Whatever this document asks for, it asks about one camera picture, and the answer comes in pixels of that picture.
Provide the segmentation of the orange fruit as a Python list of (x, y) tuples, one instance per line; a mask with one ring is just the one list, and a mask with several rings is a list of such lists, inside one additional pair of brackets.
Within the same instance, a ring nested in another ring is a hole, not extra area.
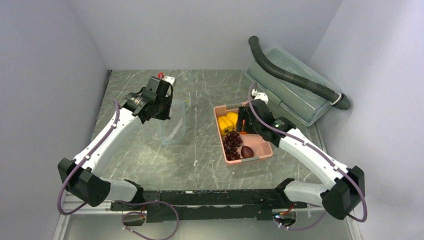
[(242, 120), (242, 124), (241, 124), (241, 131), (240, 131), (240, 134), (241, 135), (246, 135), (247, 134), (247, 132), (245, 131), (245, 120), (243, 119)]

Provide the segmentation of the clear zip top bag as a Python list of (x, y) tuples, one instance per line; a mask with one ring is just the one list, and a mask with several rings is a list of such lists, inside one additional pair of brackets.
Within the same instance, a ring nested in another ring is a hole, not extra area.
[(161, 144), (178, 144), (185, 136), (187, 131), (186, 110), (190, 105), (190, 99), (177, 100), (173, 102), (170, 108), (170, 119), (161, 124)]

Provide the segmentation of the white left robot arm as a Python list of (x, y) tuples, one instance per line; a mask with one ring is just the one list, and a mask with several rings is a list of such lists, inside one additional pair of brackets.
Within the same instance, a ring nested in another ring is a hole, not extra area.
[(131, 210), (144, 203), (144, 189), (131, 180), (106, 179), (103, 174), (117, 148), (151, 120), (170, 119), (176, 78), (151, 76), (146, 86), (114, 100), (115, 113), (95, 139), (74, 158), (63, 158), (57, 168), (62, 181), (57, 208), (62, 213), (64, 191), (97, 207), (106, 200), (124, 202)]

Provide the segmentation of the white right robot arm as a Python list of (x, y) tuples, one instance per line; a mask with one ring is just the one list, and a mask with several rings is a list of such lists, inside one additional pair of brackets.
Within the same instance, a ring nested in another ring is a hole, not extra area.
[(275, 189), (276, 203), (287, 208), (293, 202), (303, 202), (323, 207), (338, 220), (351, 216), (351, 211), (362, 204), (364, 222), (368, 211), (365, 202), (365, 173), (358, 167), (348, 167), (335, 160), (309, 141), (292, 122), (285, 117), (275, 118), (265, 101), (254, 99), (238, 108), (238, 131), (257, 134), (294, 156), (321, 183), (305, 183), (287, 178)]

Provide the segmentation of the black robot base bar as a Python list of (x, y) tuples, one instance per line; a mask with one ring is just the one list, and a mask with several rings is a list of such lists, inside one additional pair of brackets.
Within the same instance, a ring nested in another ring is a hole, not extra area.
[(274, 189), (146, 190), (140, 200), (146, 207), (115, 201), (114, 212), (146, 212), (148, 223), (175, 220), (256, 219), (271, 221), (279, 211), (304, 209)]

